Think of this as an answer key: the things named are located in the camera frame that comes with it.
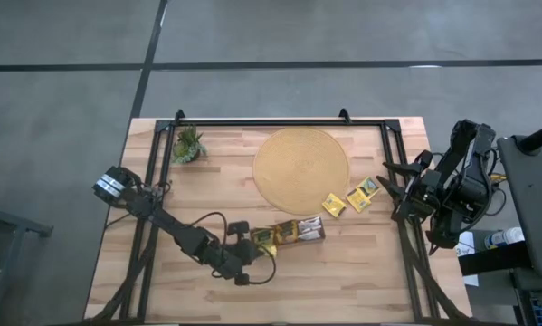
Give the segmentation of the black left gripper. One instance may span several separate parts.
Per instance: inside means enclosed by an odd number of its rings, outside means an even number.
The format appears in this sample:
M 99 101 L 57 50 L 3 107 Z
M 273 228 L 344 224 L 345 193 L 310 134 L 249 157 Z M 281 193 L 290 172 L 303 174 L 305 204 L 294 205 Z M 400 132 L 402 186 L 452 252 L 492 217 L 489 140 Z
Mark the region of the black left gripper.
M 250 226 L 246 221 L 232 222 L 226 227 L 227 237 L 235 235 L 237 241 L 235 244 L 226 244 L 224 246 L 224 270 L 225 278 L 233 278 L 235 285 L 249 285 L 250 276 L 242 268 L 251 265 L 256 259 L 271 258 L 273 246 L 271 244 L 257 244 L 250 239 Z

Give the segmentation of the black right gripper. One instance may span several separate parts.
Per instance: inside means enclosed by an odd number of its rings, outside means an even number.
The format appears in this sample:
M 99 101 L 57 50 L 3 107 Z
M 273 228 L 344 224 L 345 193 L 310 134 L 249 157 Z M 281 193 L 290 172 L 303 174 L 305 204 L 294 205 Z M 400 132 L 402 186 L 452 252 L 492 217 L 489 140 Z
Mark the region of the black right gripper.
M 432 160 L 432 152 L 424 150 L 410 164 L 383 163 L 389 171 L 409 178 L 405 187 L 399 187 L 384 177 L 376 177 L 395 202 L 394 220 L 424 221 L 439 208 L 436 190 L 440 174 L 426 172 Z

